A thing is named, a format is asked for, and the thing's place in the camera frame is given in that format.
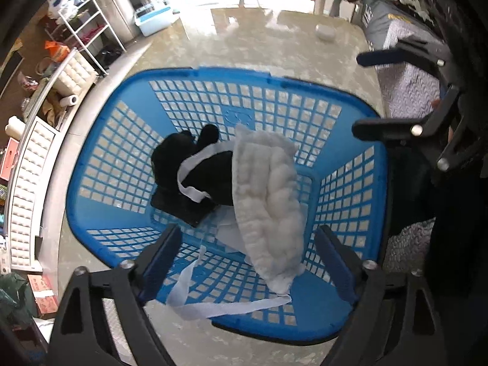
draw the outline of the orange plastic bag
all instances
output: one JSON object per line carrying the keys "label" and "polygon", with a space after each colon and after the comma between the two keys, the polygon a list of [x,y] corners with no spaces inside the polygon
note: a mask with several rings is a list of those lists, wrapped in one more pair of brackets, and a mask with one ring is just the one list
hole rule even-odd
{"label": "orange plastic bag", "polygon": [[49,50],[51,59],[55,62],[62,62],[69,54],[69,48],[63,43],[57,41],[46,41],[44,49]]}

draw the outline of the metal screw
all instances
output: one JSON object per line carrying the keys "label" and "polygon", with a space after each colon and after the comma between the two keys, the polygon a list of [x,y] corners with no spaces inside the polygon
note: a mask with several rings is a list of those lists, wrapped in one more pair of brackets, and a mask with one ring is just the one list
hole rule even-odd
{"label": "metal screw", "polygon": [[449,169],[449,161],[445,158],[441,158],[437,161],[437,168],[442,172],[447,172]]}
{"label": "metal screw", "polygon": [[414,136],[420,136],[422,132],[424,131],[424,128],[422,128],[421,125],[414,125],[410,129],[410,133]]}
{"label": "metal screw", "polygon": [[83,274],[86,274],[88,272],[88,268],[86,267],[76,267],[75,270],[73,271],[73,273],[77,276],[80,276],[80,275],[83,275]]}
{"label": "metal screw", "polygon": [[363,268],[366,270],[375,270],[378,268],[378,263],[374,260],[364,260]]}
{"label": "metal screw", "polygon": [[129,270],[136,265],[136,262],[133,260],[122,260],[119,264],[124,270]]}

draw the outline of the green plastic bag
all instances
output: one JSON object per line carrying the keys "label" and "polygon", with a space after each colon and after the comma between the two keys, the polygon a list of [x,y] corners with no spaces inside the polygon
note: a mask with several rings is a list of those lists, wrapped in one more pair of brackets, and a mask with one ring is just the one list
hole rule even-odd
{"label": "green plastic bag", "polygon": [[38,317],[36,300],[28,281],[15,272],[0,276],[0,314],[11,325],[27,328]]}

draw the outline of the white strap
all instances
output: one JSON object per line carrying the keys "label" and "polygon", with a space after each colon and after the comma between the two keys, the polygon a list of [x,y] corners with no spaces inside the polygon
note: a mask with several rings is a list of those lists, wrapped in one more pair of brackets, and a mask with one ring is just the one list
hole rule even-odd
{"label": "white strap", "polygon": [[207,192],[197,190],[195,187],[192,186],[183,187],[181,182],[183,182],[188,174],[203,160],[206,160],[207,158],[210,158],[211,156],[222,153],[224,151],[232,151],[233,149],[234,142],[232,140],[229,142],[217,142],[209,144],[197,154],[194,154],[190,158],[184,160],[181,163],[180,168],[178,169],[178,173],[176,174],[176,180],[178,182],[178,188],[180,189],[180,192],[196,203],[202,202],[202,199],[204,199],[205,197],[210,198]]}
{"label": "white strap", "polygon": [[188,298],[188,292],[190,290],[193,268],[199,264],[205,251],[205,246],[202,246],[200,248],[198,259],[181,271],[178,281],[166,299],[166,304],[169,305],[173,311],[175,311],[185,321],[212,318],[220,315],[247,314],[260,309],[279,307],[280,305],[291,302],[291,297],[289,295],[285,295],[278,296],[274,299],[262,299],[248,303],[185,304],[186,299]]}

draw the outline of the blue laundry basket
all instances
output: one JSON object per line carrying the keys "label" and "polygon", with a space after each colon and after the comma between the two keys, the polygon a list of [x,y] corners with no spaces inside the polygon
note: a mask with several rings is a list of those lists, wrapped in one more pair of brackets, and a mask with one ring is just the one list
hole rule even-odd
{"label": "blue laundry basket", "polygon": [[380,143],[355,139],[357,119],[377,114],[361,99],[304,81],[229,68],[147,70],[111,95],[83,145],[71,178],[67,216],[74,235],[109,266],[134,259],[170,222],[183,244],[158,294],[162,303],[182,271],[207,248],[195,268],[189,302],[250,302],[272,297],[241,253],[225,253],[215,238],[215,216],[197,228],[150,206],[155,190],[153,149],[170,133],[197,135],[206,123],[222,140],[240,122],[291,138],[297,190],[308,205],[303,263],[292,302],[245,315],[213,318],[239,333],[286,343],[317,343],[337,333],[351,311],[341,300],[314,246],[327,224],[362,259],[376,260],[386,208],[387,160]]}

